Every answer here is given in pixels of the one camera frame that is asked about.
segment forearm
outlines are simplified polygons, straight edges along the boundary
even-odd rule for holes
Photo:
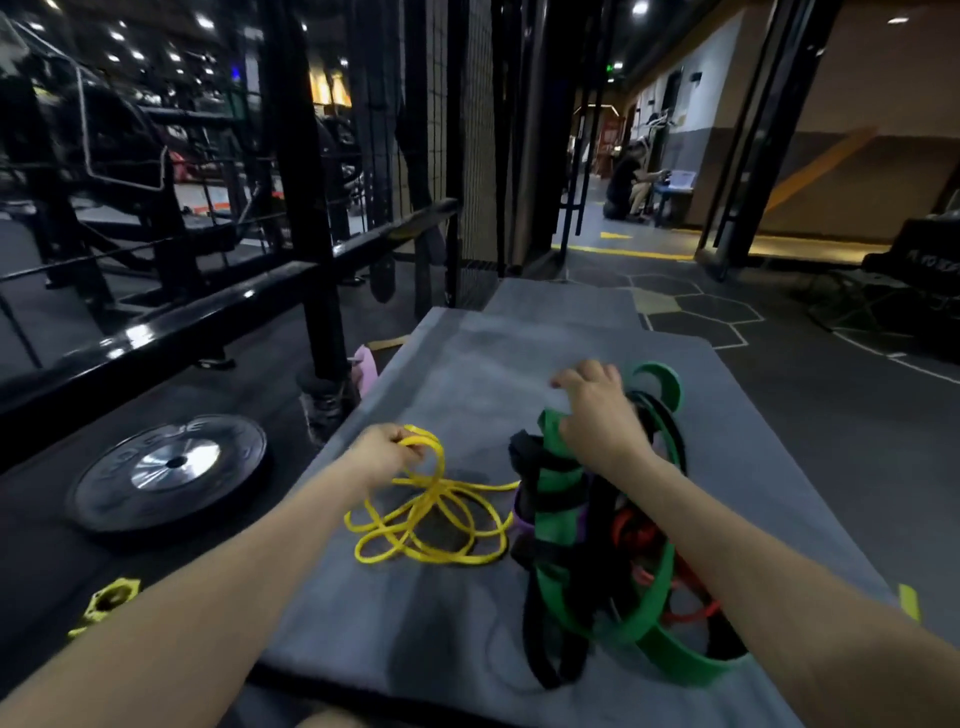
[[[341,463],[88,630],[0,705],[0,725],[216,725],[347,510]]]
[[[673,466],[639,459],[616,483],[720,600],[807,725],[946,725],[960,657],[737,516]]]

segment wall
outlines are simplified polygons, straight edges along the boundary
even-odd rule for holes
[[[662,167],[700,171],[743,15],[743,10],[737,12],[696,49],[665,70],[640,92],[637,99],[637,122],[646,122],[654,111],[660,109],[667,78],[674,71],[683,71],[677,107],[673,115],[676,126],[670,129],[667,137]],[[693,83],[690,76],[697,72],[701,73],[702,77],[699,82]],[[632,134],[634,137],[640,133],[638,124],[635,129],[637,131]]]
[[[854,130],[877,136],[767,212],[763,231],[890,241],[933,209],[960,161],[960,8],[911,8],[888,25],[895,9],[840,11],[780,176]]]
[[[686,215],[686,223],[690,226],[703,226],[707,219],[710,202],[733,140],[733,127],[756,68],[760,43],[766,32],[769,16],[769,6],[757,4],[748,5],[740,13],[739,34],[733,47],[723,91],[717,101],[713,126],[708,133],[700,173]]]

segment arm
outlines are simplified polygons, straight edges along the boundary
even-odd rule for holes
[[[658,181],[665,172],[660,170],[659,172],[644,172],[642,169],[638,169],[634,172],[634,182],[656,182]]]
[[[407,434],[369,428],[294,496],[64,649],[0,704],[0,726],[215,726],[347,510],[419,459],[397,444]]]
[[[674,543],[809,726],[955,725],[960,653],[737,516],[651,450],[611,365],[554,377],[561,434]]]

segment resistance band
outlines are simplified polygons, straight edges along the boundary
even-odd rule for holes
[[[512,491],[519,485],[519,481],[507,485],[478,485],[459,480],[448,480],[444,478],[444,446],[441,445],[437,436],[413,425],[404,425],[404,427],[417,434],[406,437],[399,443],[404,447],[423,446],[432,449],[437,455],[437,465],[430,475],[407,471],[406,477],[394,478],[395,485],[422,488],[423,493],[411,498],[386,516],[380,516],[373,504],[370,503],[369,498],[364,501],[364,508],[370,515],[370,523],[356,524],[353,522],[350,513],[344,516],[344,523],[349,530],[353,533],[364,534],[353,550],[356,560],[361,564],[377,564],[397,553],[403,553],[424,564],[482,566],[496,561],[507,550],[507,528],[513,522],[513,514],[508,515],[506,520],[501,519],[500,514],[497,513],[492,504],[480,494],[483,492]],[[465,498],[472,500],[490,515],[493,528],[485,531],[477,530],[476,520],[470,513]],[[451,510],[450,505],[459,511],[460,516],[454,510]],[[467,542],[460,549],[449,551],[436,548],[424,543],[414,532],[417,524],[426,518],[426,515],[434,506],[446,516],[448,521],[453,523],[457,530],[467,534]],[[378,538],[385,538],[390,543],[390,548],[374,556],[365,556],[363,553],[364,546]],[[496,551],[484,554],[470,553],[477,540],[485,538],[499,539]]]
[[[659,382],[659,398],[634,385],[643,374]],[[653,442],[659,434],[668,459],[685,473],[684,439],[673,420],[684,399],[676,373],[656,362],[642,364],[628,377],[625,394],[648,439]],[[550,690],[576,680],[588,642],[598,637],[635,643],[681,685],[707,685],[749,659],[720,605],[656,525],[632,504],[614,513],[616,490],[603,478],[584,473],[572,459],[559,436],[562,417],[544,410],[542,438],[521,432],[511,439],[510,448],[521,476],[516,520],[525,526],[513,554],[531,572],[524,651],[540,683]],[[636,559],[652,568],[645,569]],[[669,597],[681,587],[694,593],[703,607],[690,614],[673,613]],[[593,629],[593,613],[611,607],[616,622],[600,634]],[[559,667],[545,651],[543,620],[548,613],[564,629]],[[699,620],[708,628],[706,654],[689,649],[668,629]]]

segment weight plate center hub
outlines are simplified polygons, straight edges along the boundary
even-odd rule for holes
[[[179,488],[210,470],[220,457],[220,446],[212,440],[180,440],[145,455],[133,466],[134,488],[165,491]]]

